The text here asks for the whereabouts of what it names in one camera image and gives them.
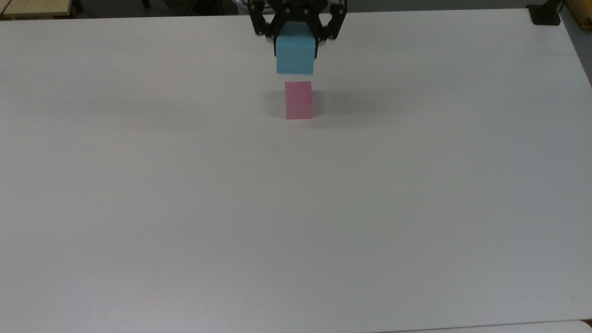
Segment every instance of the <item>cube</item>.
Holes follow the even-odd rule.
[[[313,118],[313,86],[307,82],[286,82],[286,119]]]
[[[312,75],[316,47],[306,23],[286,22],[275,42],[277,73]]]

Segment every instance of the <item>black clamp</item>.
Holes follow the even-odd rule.
[[[275,11],[275,16],[271,23],[265,21],[263,9],[265,4]],[[331,21],[323,27],[318,15],[328,6],[327,0],[248,0],[249,15],[257,35],[277,41],[279,32],[288,21],[305,22],[316,40],[316,51],[314,57],[317,57],[318,44],[327,39],[336,39],[339,30],[348,13],[347,0],[332,0],[329,6]]]

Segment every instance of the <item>table surface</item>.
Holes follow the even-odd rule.
[[[525,9],[0,22],[0,330],[360,333],[592,317],[592,89]],[[283,119],[284,82],[317,115]]]
[[[565,321],[535,324],[430,329],[428,331],[414,331],[414,333],[592,333],[592,328],[581,321]]]
[[[72,0],[12,0],[3,17],[61,16],[70,14]]]

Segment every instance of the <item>blue block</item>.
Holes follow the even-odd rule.
[[[286,22],[275,42],[277,73],[313,74],[316,41],[304,22]]]

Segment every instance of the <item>floor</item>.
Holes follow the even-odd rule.
[[[192,0],[150,0],[151,7],[149,9],[142,6],[141,0],[81,1],[85,10],[77,15],[80,18],[158,17],[197,14],[192,10],[188,10]],[[543,2],[544,0],[348,0],[348,7],[350,12],[421,11],[524,8],[527,4],[541,4]],[[236,6],[231,0],[223,0],[223,12],[227,15],[237,14]],[[561,17],[592,85],[592,34],[578,26],[567,8],[561,12]]]

